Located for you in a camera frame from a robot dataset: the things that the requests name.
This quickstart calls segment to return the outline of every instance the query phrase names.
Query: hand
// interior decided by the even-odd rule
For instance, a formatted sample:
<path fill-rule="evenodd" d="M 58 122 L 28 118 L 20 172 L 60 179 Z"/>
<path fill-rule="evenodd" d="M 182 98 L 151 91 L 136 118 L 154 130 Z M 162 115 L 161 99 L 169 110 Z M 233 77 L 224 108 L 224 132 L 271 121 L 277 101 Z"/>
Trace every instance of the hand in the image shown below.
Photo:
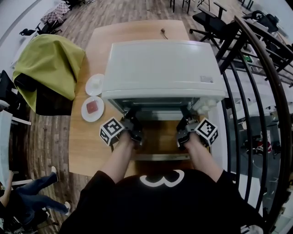
<path fill-rule="evenodd" d="M 119 144 L 134 144 L 128 131 L 124 131 L 121 133 L 119 137 Z"/>
<path fill-rule="evenodd" d="M 198 149 L 204 147 L 196 133 L 190 133 L 189 140 L 184 144 L 191 156 L 198 156 Z"/>
<path fill-rule="evenodd" d="M 12 179 L 13 179 L 13 172 L 10 170 L 9 171 L 9 176 L 8 176 L 8 182 L 12 183 Z"/>

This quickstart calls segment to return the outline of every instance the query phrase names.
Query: black t-shirt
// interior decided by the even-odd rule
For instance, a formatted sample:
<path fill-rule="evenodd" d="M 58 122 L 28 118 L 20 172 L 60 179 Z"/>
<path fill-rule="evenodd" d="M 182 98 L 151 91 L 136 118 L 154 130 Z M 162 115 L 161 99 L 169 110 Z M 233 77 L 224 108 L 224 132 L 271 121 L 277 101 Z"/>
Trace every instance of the black t-shirt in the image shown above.
<path fill-rule="evenodd" d="M 98 171 L 81 191 L 76 210 L 60 234 L 97 232 L 240 233 L 263 226 L 224 171 L 215 183 L 197 170 L 130 176 L 115 184 Z"/>

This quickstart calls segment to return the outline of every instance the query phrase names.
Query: wooden table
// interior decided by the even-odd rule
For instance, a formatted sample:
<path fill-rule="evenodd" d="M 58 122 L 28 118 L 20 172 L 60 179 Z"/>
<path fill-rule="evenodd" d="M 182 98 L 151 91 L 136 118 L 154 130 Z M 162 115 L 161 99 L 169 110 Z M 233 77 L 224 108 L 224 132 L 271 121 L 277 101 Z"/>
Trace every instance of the wooden table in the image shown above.
<path fill-rule="evenodd" d="M 122 114 L 112 106 L 105 104 L 102 117 L 96 122 L 86 122 L 81 117 L 81 106 L 89 97 L 85 92 L 87 80 L 94 74 L 104 74 L 107 66 L 109 52 L 112 43 L 163 39 L 161 29 L 165 29 L 165 35 L 169 39 L 189 40 L 182 21 L 177 20 L 153 20 L 134 21 L 113 24 L 96 28 L 92 34 L 86 49 L 86 56 L 81 65 L 81 71 L 76 84 L 76 97 L 73 102 L 71 124 L 69 134 L 69 171 L 86 176 L 93 176 L 111 155 L 111 149 L 99 136 L 99 128 L 102 123 L 112 116 L 120 119 Z M 181 168 L 189 167 L 189 162 L 177 162 Z M 156 165 L 161 166 L 166 162 L 130 162 L 126 176 L 144 172 L 143 168 Z M 168 163 L 169 168 L 176 162 Z"/>

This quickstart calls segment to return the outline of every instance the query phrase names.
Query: food on plate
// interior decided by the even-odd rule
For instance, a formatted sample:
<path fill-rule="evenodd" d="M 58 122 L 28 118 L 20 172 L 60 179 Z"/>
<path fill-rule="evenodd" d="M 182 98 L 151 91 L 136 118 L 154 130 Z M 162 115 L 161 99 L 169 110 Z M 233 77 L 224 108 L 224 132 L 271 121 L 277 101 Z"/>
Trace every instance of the food on plate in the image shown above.
<path fill-rule="evenodd" d="M 93 100 L 89 103 L 87 103 L 87 112 L 89 114 L 94 113 L 98 110 L 97 101 Z"/>
<path fill-rule="evenodd" d="M 92 81 L 92 87 L 93 87 L 94 89 L 98 89 L 99 86 L 100 86 L 100 80 L 95 79 L 95 80 Z"/>

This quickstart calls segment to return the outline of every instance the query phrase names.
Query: wooden floor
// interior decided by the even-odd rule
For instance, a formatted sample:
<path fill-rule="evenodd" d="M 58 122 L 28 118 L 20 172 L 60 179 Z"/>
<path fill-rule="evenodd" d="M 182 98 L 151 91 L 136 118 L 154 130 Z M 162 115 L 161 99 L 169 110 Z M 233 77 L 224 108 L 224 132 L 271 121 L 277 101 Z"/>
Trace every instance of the wooden floor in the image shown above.
<path fill-rule="evenodd" d="M 175 12 L 170 8 L 168 0 L 149 0 L 151 8 L 146 9 L 144 0 L 97 0 L 93 3 L 76 6 L 65 16 L 67 20 L 60 27 L 64 36 L 76 45 L 85 49 L 93 30 L 97 27 L 110 24 L 153 20 L 170 19 L 182 20 L 186 30 L 197 28 L 203 30 L 201 25 L 196 24 L 193 19 L 194 2 L 191 2 L 190 12 L 187 15 L 187 4 L 182 10 L 182 0 L 175 1 Z M 212 3 L 211 12 L 218 14 L 218 7 Z M 220 0 L 227 12 L 223 13 L 223 20 L 229 23 L 234 15 L 242 16 L 245 9 L 240 6 L 238 0 Z M 190 34 L 190 40 L 199 40 L 202 35 Z M 50 173 L 50 167 L 57 168 L 59 182 L 43 189 L 44 195 L 50 196 L 59 202 L 71 202 L 75 209 L 80 191 L 89 181 L 89 177 L 69 173 L 68 171 L 68 138 L 70 116 L 39 116 L 33 112 L 29 113 L 31 127 L 18 126 L 19 133 L 16 136 L 16 150 L 21 158 L 22 166 L 28 178 L 36 179 Z M 50 211 L 51 218 L 60 225 L 66 219 L 54 211 Z M 59 230 L 57 226 L 49 226 L 41 229 L 40 233 L 54 233 Z"/>

